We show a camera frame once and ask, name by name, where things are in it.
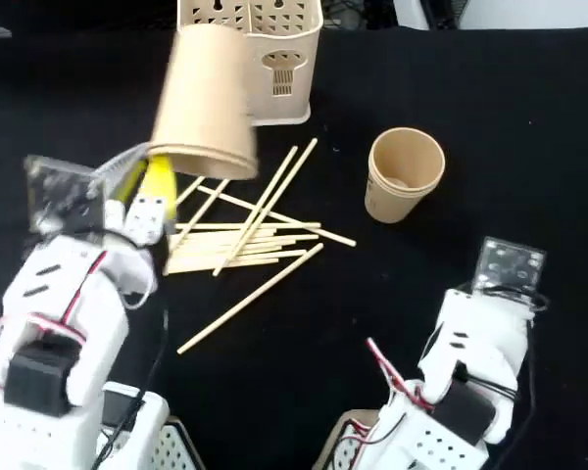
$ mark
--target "bamboo skewer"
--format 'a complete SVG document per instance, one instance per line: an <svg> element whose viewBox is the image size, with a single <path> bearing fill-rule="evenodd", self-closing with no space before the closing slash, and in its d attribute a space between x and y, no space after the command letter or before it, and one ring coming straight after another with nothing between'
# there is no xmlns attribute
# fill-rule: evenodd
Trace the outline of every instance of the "bamboo skewer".
<svg viewBox="0 0 588 470"><path fill-rule="evenodd" d="M216 331L224 323L226 323L233 316L235 316L237 313L239 313L245 306L247 306L252 301L254 301L255 299L257 299L261 294L265 293L268 289L270 289L272 286L274 286L274 284L276 284L277 282L279 282L280 280L282 280L285 276L287 276L288 274L290 274L296 268L300 267L305 261L307 261L308 259L310 259L311 257L313 257L320 250L322 250L322 243L318 243L311 250L309 250L308 252L306 252L300 258L296 259L294 262L292 262L290 265L288 265L281 272L279 272L274 277L272 277L272 279L270 279L266 284L264 284L263 286L261 286L259 289L257 289L255 292L253 292L246 299L244 299L243 301L241 301L240 303L238 303L237 305L235 305L233 308L231 308L229 311L227 311L223 316L221 316L220 318L218 318L211 325L209 325L208 327L206 327L205 329L203 329L200 333L198 333L196 336L194 336L192 339L190 339L187 343L185 343L183 346L181 346L180 348L178 348L178 350L176 350L176 353L177 354L183 354L187 350L189 350L190 348L192 348L193 346L195 346L196 344L198 344L199 342L201 342L202 340L204 340L207 336L209 336L211 333L213 333L214 331Z"/></svg>
<svg viewBox="0 0 588 470"><path fill-rule="evenodd" d="M262 237L259 236L257 238L253 238L250 240L249 243L244 245L244 247L251 247L258 244L265 244L270 243L272 245L293 245L296 242L300 241L307 241L307 240L317 240L318 235L279 235L276 237L273 236L266 236ZM230 239L220 239L220 240L212 240L212 239L204 239L204 240L187 240L183 241L178 247L176 247L179 251L188 251L195 249L194 251L198 250L230 250L232 240Z"/></svg>
<svg viewBox="0 0 588 470"><path fill-rule="evenodd" d="M187 225L185 225L185 227L181 230L178 238L176 240L174 240L174 242L171 242L170 253L172 253L174 250L176 250L176 247L178 247L180 242L183 241L183 238L185 237L185 235L187 235L189 233L189 231L198 222L198 220L200 220L200 217L202 217L205 214L205 212L207 211L207 209L211 206L211 204L214 203L214 201L218 197L218 194L220 194L224 190L224 188L226 187L226 185L228 184L229 181L230 180L228 180L228 179L224 179L218 185L214 194L212 194L209 197L209 199L207 201L205 201L205 203L201 206L201 208L196 211L194 216L189 220L189 222L187 222Z"/></svg>
<svg viewBox="0 0 588 470"><path fill-rule="evenodd" d="M166 267L165 275L179 274L181 272L194 272L194 271L211 271L214 269L216 260L207 263L174 263L171 266ZM278 258L266 258L266 259L247 259L247 260L233 260L227 267L241 267L241 266L260 266L264 264L276 264Z"/></svg>
<svg viewBox="0 0 588 470"><path fill-rule="evenodd" d="M198 191L207 194L214 194L215 191L212 188L208 188L206 186L199 186ZM228 203L234 204L235 206L239 206L240 208L251 210L254 206L251 203L243 201L239 198L235 198L234 196L229 196L228 194L220 193L218 195L220 199L223 201L227 201ZM283 215L282 213L270 211L268 216L275 218L276 220L280 220L282 222L288 223L303 223L300 220L296 220L295 218L288 217L287 215ZM344 245L348 245L349 247L355 247L357 242L355 240L351 240L350 238L343 237L342 235L337 235L336 233L329 232L328 230L324 230L322 228L306 228L306 230L316 233L320 237L328 238L329 240L333 240L334 242L342 243Z"/></svg>
<svg viewBox="0 0 588 470"><path fill-rule="evenodd" d="M182 229L186 223L178 223L176 229ZM242 228L243 223L197 223L194 225L193 230L239 230ZM301 228L320 228L320 222L265 222L260 225L260 230L265 228L273 228L275 230L290 230L290 229L301 229Z"/></svg>
<svg viewBox="0 0 588 470"><path fill-rule="evenodd" d="M252 226L255 226L255 224L253 223L255 221L255 217L257 217L257 214L260 212L262 206L268 200L270 193L276 187L276 183L278 183L278 180L281 178L281 176L283 175L283 173L287 169L287 166L290 164L290 162L292 161L292 159L296 155L296 152L298 152L298 147L296 147L296 146L292 147L290 149L290 152L285 157L285 159L283 159L283 162L281 162L281 165L278 167L278 169L274 173L274 176L272 177L272 179L270 180L270 183L268 184L268 186L264 190L264 193L262 193L262 196L259 198L259 201L257 201L257 204L253 207L253 209L251 210L251 213L249 213L248 217L246 217L246 220L244 220L244 225L242 226L242 228L239 231L239 238L235 241L235 243L231 247L230 251L224 256L224 258L222 259L222 262L214 271L214 276L218 276L218 274L220 274L220 271L222 271L222 268L226 266L228 261L230 259L235 258L235 255L237 255L237 252L239 252L239 250L238 250L239 244L242 243L242 240L244 240L244 237L246 236L246 233L248 233L249 228Z"/></svg>
<svg viewBox="0 0 588 470"><path fill-rule="evenodd" d="M196 191L196 188L198 188L198 186L203 184L203 181L205 181L205 176L199 176L198 178L196 178L194 182L187 186L187 189L185 189L185 191L183 191L181 195L178 196L178 198L176 198L176 205L178 206L180 203L185 201L190 194Z"/></svg>
<svg viewBox="0 0 588 470"><path fill-rule="evenodd" d="M253 212L256 212L258 207L260 209L262 209L262 211L260 212L259 216L255 219L253 224L250 226L248 231L243 234L243 236L241 237L241 239L239 240L239 242L237 243L235 248L233 250L231 250L231 252L228 254L228 256L226 258L224 258L224 260L222 261L222 264L214 271L214 276L218 276L218 274L220 274L220 271L222 271L222 268L224 266L226 266L226 263L228 262L228 260L234 259L235 255L237 255L237 252L239 252L241 250L241 248L244 246L244 244L248 241L248 239L253 236L253 234L255 233L257 228L261 225L261 223L267 217L268 213L276 205L276 203L279 200L279 198L281 197L281 195L285 192L285 190L287 189L289 184L292 182L292 180L294 179L294 177L296 176L298 171L301 169L301 167L303 166L303 164L305 163L305 161L307 160L309 155L312 153L312 150L314 149L314 147L316 146L317 143L318 143L317 138L313 138L312 141L307 146L307 149L305 149L305 152L303 152L303 155L298 159L298 161L290 169L289 173L287 173L287 176L285 176L285 179L283 179L283 181L281 182L281 184L279 185L277 190L274 192L274 194L272 195L272 197L270 198L270 200L268 201L266 206L264 208L261 208L261 206L259 204L257 204L255 206L255 208L253 209ZM292 157L293 157L293 154L292 154L292 152L290 152L290 155L288 155L288 158L286 160L289 162L292 159ZM282 164L281 167L283 170L285 170L284 164ZM275 184L276 184L275 179L270 182L271 186L274 186ZM265 192L264 195L262 195L262 199L264 198L264 196L266 196L266 198L267 198L268 193Z"/></svg>
<svg viewBox="0 0 588 470"><path fill-rule="evenodd" d="M268 238L274 236L276 232L273 228L262 228L257 231L255 238ZM199 233L188 233L181 241L181 245L188 243L202 243L207 245L232 245L235 242L237 230L223 230L221 232L199 232ZM176 243L179 239L180 234L171 235L171 243Z"/></svg>
<svg viewBox="0 0 588 470"><path fill-rule="evenodd" d="M250 255L250 252L254 253L265 253L266 251L274 251L274 248L282 248L284 246L294 245L296 241L287 241L287 242L265 242L265 243L251 243L244 247L244 249L239 252L240 255ZM175 253L179 253L179 257L208 257L208 256L215 256L218 255L220 258L222 254L228 252L231 248L230 245L222 245L222 246L203 246L203 247L187 247L184 248L181 246L180 248L176 249Z"/></svg>
<svg viewBox="0 0 588 470"><path fill-rule="evenodd" d="M268 259L268 258L295 258L303 256L307 250L290 250L289 252L270 252L259 253L257 255L245 255L236 257L233 260L248 261L250 259Z"/></svg>

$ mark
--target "tilted paper cup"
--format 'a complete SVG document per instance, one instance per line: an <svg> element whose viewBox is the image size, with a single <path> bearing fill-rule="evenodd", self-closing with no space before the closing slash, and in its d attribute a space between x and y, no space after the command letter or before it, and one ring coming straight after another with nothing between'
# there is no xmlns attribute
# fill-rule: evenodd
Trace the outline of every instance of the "tilted paper cup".
<svg viewBox="0 0 588 470"><path fill-rule="evenodd" d="M174 38L150 155L174 171L217 179L257 175L245 67L250 53L232 27L194 24Z"/></svg>
<svg viewBox="0 0 588 470"><path fill-rule="evenodd" d="M368 213L384 223L403 220L435 189L444 168L444 152L431 136L406 127L386 130L368 156Z"/></svg>

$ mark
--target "pile of chopsticks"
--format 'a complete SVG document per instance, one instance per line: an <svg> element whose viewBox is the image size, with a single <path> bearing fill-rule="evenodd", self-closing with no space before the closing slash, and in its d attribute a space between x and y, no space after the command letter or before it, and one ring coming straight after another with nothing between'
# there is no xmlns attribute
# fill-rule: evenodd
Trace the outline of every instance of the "pile of chopsticks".
<svg viewBox="0 0 588 470"><path fill-rule="evenodd" d="M229 180L225 179L216 189L210 189L203 186L205 179L203 177L196 178L176 200L176 204L180 205L195 191L209 194L207 201L194 213L189 221L176 226L176 229L180 231L171 236L171 255L168 260L166 274L212 270L213 275L218 276L224 268L270 264L279 262L281 259L297 258L254 293L179 348L177 350L179 354L184 353L212 333L247 304L322 249L322 243L316 244L310 250L293 250L292 245L323 237L355 247L356 242L354 240L322 229L319 222L300 221L272 210L311 154L317 142L317 139L312 139L301 157L283 177L298 152L297 147L292 147L257 204L253 205L224 194L223 191ZM199 220L216 199L245 208L250 213L246 220L240 223L199 223ZM278 222L265 222L267 218L278 220ZM292 234L293 229L305 230L305 232ZM287 230L287 234L277 234L278 230Z"/></svg>

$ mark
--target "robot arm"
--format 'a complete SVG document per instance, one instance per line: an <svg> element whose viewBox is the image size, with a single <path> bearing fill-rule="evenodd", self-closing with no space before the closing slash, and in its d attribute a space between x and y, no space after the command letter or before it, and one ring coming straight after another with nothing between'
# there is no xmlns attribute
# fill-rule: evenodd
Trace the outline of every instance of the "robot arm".
<svg viewBox="0 0 588 470"><path fill-rule="evenodd" d="M172 168L162 158L144 165L143 146L136 149L96 171L41 158L27 164L31 223L51 236L3 297L0 470L89 470L96 457L103 389L128 334L126 314L157 289L168 252ZM124 216L125 183L137 184L138 166L146 174ZM138 302L130 303L130 294ZM166 419L167 405L155 401L144 397L135 418L145 417L149 431L142 427L131 441L140 449L132 448L130 468L143 468L142 453ZM19 452L10 451L7 436L21 443Z"/></svg>
<svg viewBox="0 0 588 470"><path fill-rule="evenodd" d="M368 340L388 402L369 430L338 440L325 468L480 469L486 444L499 444L512 425L529 328L546 307L535 303L543 262L541 252L486 239L472 293L446 292L418 363L422 382L404 381ZM351 440L357 444L347 446Z"/></svg>

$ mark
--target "black tablecloth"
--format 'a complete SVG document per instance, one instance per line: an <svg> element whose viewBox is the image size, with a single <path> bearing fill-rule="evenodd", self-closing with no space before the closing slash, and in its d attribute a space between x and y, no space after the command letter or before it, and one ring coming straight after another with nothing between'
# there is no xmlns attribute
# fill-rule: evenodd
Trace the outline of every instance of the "black tablecloth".
<svg viewBox="0 0 588 470"><path fill-rule="evenodd" d="M21 263L23 157L98 165L146 140L170 43L0 42L0 298ZM316 136L277 208L358 247L326 242L181 357L173 348L280 267L170 279L171 347L155 391L208 467L309 468L342 411L385 401L365 338L415 376L445 289L471 277L491 235L548 251L541 288L553 301L536 327L539 413L506 468L588 468L588 30L325 33L312 106L304 125L259 130L260 180L229 193L256 199L290 146ZM409 219L386 226L364 209L367 154L401 125L435 136L448 169ZM208 219L245 214L218 202ZM159 322L152 308L131 317L115 379L140 383Z"/></svg>

